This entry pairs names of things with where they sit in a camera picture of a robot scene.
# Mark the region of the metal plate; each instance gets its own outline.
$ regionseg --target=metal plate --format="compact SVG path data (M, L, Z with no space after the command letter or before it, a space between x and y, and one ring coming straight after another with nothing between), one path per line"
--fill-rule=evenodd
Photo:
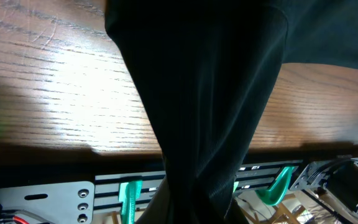
M97 182L98 180L111 180L111 179L120 179L123 177L149 177L154 175L165 176L165 171L155 171L155 172L138 172L138 173L128 173L128 174L110 174L110 175L97 175L94 179Z
M266 178L258 178L258 179L254 179L254 180L243 180L243 181L239 181L239 187L245 186L245 185L249 185L249 186L253 186L253 185L259 185L259 184L270 184L274 181L274 177L266 177Z
M137 201L150 200L154 196L155 192L146 192L141 193L140 197L137 198ZM118 196L110 196L110 197L100 197L94 199L93 206L103 206L103 205L114 205L120 203L118 201Z
M261 175L274 175L276 174L280 168L271 168L271 169L261 169L261 170L248 170L237 172L237 179L244 178L244 177L257 177Z
M152 187L159 187L162 182L161 180L146 180L142 183L142 189L149 189ZM98 184L95 188L96 194L106 194L109 192L118 192L119 184Z
M89 191L86 197L81 198L78 191L86 189ZM26 200L28 195L46 194L47 198ZM94 185L91 182L70 182L62 184L32 185L25 187L10 187L0 189L0 204L3 210L25 210L36 214L50 223L78 223L78 217L85 214L89 224L93 215ZM88 208L79 210L81 203L87 203ZM27 218L30 224L38 224L32 218Z
M135 205L136 209L140 209L140 208L147 208L147 206L149 205L149 203L137 203ZM102 209L97 209L97 210L93 210L94 214L100 214L100 213L108 213L108 212L119 212L121 211L121 206L119 207L111 207L111 208L102 208Z
M253 166L259 166L259 167L263 167L263 166L277 166L277 165L288 165L288 166L293 166L294 164L301 164L303 162L303 160L298 159L298 160L293 160L293 161L280 161L280 162L260 162L260 163L255 163L255 164L243 164L240 166L241 168L247 168L247 167L253 167Z

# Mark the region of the black cloth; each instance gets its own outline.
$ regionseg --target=black cloth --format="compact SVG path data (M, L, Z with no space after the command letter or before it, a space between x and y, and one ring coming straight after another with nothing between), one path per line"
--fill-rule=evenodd
M184 214L206 197L227 215L282 63L358 68L356 0L110 0L106 31L166 158L175 211Z

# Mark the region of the wooden table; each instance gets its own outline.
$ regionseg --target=wooden table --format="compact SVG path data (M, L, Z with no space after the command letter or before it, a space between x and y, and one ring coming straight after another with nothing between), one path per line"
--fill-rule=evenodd
M285 64L251 151L358 143L358 70ZM103 13L85 0L0 0L0 142L159 153Z

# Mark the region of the red wire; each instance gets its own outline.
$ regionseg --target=red wire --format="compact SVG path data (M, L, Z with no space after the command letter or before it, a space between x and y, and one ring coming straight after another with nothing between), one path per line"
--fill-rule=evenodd
M17 222L20 223L20 224L30 224L30 223L26 222L24 219L22 219L22 218L20 218L20 217L17 217L17 216L14 216L14 217L13 217L13 220L14 220L14 221L17 221Z

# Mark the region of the green plastic clip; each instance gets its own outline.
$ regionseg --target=green plastic clip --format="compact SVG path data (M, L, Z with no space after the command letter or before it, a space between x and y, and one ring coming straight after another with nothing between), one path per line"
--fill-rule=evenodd
M290 185L293 169L292 166L284 167L268 189L256 190L255 192L261 201L270 206L280 203Z
M236 191L236 189L237 189L238 186L239 186L239 182L236 181L236 182L234 183L233 193Z
M132 181L121 183L119 186L118 201L122 202L121 223L135 223L135 202L140 197L142 181Z

